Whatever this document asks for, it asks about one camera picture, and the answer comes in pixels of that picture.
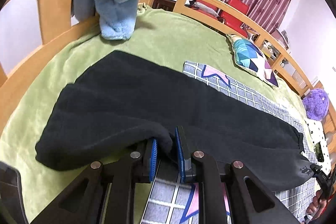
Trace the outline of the person's right hand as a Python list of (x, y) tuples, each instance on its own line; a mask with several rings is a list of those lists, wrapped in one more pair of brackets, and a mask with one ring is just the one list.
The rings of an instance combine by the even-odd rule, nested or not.
[(316, 191), (315, 196), (312, 199), (312, 202), (306, 209), (306, 214), (312, 215), (313, 219), (318, 218), (325, 207), (327, 206), (327, 200), (321, 198), (322, 190)]

